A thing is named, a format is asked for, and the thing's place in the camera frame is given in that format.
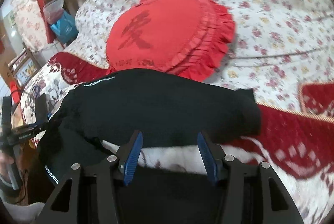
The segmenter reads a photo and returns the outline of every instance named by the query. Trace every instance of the person's hand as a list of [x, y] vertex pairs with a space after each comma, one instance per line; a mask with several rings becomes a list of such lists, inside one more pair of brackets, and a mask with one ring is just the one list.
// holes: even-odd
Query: person's hand
[[10, 182], [8, 171], [6, 168], [7, 164], [13, 164], [14, 159], [12, 157], [9, 157], [4, 152], [0, 151], [0, 175], [3, 177], [7, 182]]

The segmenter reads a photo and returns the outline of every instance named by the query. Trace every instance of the red cushion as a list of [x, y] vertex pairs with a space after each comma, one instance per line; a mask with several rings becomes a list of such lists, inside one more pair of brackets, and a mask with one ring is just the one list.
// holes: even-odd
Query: red cushion
[[141, 0], [120, 16], [106, 44], [110, 68], [148, 68], [202, 81], [234, 35], [226, 8], [212, 0]]

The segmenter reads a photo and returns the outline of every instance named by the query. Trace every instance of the wooden furniture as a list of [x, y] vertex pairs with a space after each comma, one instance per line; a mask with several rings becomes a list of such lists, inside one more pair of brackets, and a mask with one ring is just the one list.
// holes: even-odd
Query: wooden furniture
[[23, 125], [23, 119], [21, 114], [21, 104], [19, 103], [14, 113], [11, 116], [11, 123], [13, 128], [17, 128]]
[[7, 76], [13, 79], [17, 87], [22, 90], [31, 78], [41, 69], [40, 64], [35, 59], [31, 51], [23, 42], [24, 51], [11, 63], [5, 64]]

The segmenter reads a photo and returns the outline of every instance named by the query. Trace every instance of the cable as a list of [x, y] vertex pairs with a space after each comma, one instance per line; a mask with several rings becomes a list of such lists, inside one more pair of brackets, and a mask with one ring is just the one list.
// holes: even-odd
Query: cable
[[32, 94], [30, 94], [28, 92], [25, 92], [24, 90], [19, 90], [19, 89], [15, 89], [9, 96], [12, 96], [15, 92], [21, 92], [22, 94], [24, 93], [24, 94], [27, 94], [27, 95], [33, 97]]
[[27, 169], [24, 169], [23, 170], [23, 173], [22, 173], [22, 181], [23, 181], [23, 187], [24, 187], [24, 195], [23, 195], [23, 198], [21, 198], [19, 201], [17, 201], [17, 202], [15, 202], [14, 204], [19, 204], [19, 203], [21, 203], [24, 199], [25, 199], [25, 197], [26, 197], [26, 195], [27, 195], [27, 190], [26, 190], [26, 188], [25, 188], [25, 176], [26, 176], [26, 174], [28, 173], [28, 175], [29, 175], [29, 172], [28, 172], [28, 170]]

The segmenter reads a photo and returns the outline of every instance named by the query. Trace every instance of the bed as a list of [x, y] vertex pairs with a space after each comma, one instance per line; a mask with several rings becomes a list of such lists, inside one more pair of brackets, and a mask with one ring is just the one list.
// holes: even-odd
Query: bed
[[[37, 95], [47, 94], [49, 111], [54, 113], [68, 91], [80, 83], [78, 76], [92, 71], [100, 76], [108, 69], [105, 46], [109, 31], [117, 18], [138, 1], [87, 0], [80, 7], [76, 14], [78, 38], [64, 50], [78, 60], [65, 63], [63, 59], [61, 63], [60, 56], [64, 53], [59, 53], [31, 79], [21, 98], [26, 123], [35, 121], [33, 99]], [[258, 103], [302, 115], [298, 113], [299, 85], [326, 82], [334, 75], [332, 0], [214, 1], [225, 5], [233, 14], [237, 33], [221, 67], [205, 82], [230, 89], [253, 88]], [[35, 138], [34, 145], [41, 137], [42, 134]], [[232, 145], [223, 148], [243, 162], [270, 162], [295, 201], [304, 222], [320, 223], [334, 205], [332, 163], [315, 174], [306, 172], [304, 176], [296, 176], [273, 161], [274, 157], [282, 157], [279, 150], [271, 153], [258, 140], [246, 139], [261, 153], [248, 152]], [[111, 151], [117, 149], [109, 143], [104, 143], [104, 146]], [[289, 149], [290, 157], [295, 154], [307, 156], [318, 167], [321, 164], [303, 142], [291, 144]], [[146, 148], [139, 163], [182, 172], [205, 173], [196, 147]], [[304, 172], [303, 167], [295, 168]]]

